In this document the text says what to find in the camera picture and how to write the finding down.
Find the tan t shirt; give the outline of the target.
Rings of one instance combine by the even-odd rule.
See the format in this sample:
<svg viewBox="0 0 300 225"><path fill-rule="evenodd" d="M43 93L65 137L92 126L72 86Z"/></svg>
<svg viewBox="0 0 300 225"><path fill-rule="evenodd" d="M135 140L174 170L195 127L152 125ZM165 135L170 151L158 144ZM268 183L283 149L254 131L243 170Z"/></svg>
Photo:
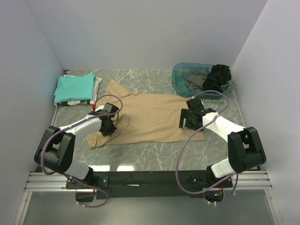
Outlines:
<svg viewBox="0 0 300 225"><path fill-rule="evenodd" d="M101 132L86 137L91 148L111 144L131 143L170 143L186 141L193 130L179 128L180 112L186 105L186 99L168 94L136 94L130 92L114 80L107 87L107 97L98 101L98 105L111 103L116 106L123 103L119 118L114 125L112 135L103 136Z"/></svg>

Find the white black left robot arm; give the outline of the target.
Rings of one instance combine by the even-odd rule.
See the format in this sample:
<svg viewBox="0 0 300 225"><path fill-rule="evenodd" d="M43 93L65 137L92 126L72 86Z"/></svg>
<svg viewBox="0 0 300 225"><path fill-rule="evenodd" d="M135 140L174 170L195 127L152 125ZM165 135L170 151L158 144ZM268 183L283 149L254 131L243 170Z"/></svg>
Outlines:
<svg viewBox="0 0 300 225"><path fill-rule="evenodd" d="M95 106L83 119L64 127L49 126L40 141L34 161L44 169L76 178L82 188L95 187L97 180L91 167L73 159L75 143L97 131L103 136L111 135L116 127L112 118L119 108L106 103Z"/></svg>

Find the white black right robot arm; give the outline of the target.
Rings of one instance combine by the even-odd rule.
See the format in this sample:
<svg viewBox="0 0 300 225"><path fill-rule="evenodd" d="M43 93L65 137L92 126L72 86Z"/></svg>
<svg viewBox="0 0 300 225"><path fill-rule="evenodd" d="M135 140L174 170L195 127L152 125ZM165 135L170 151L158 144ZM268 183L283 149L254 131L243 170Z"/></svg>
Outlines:
<svg viewBox="0 0 300 225"><path fill-rule="evenodd" d="M259 133L254 127L237 125L211 108L205 109L199 98L187 101L187 109L181 109L179 127L194 130L181 149L205 128L211 130L227 142L228 157L210 165L204 172L203 179L194 179L211 187L216 187L222 178L232 174L239 174L266 162Z"/></svg>

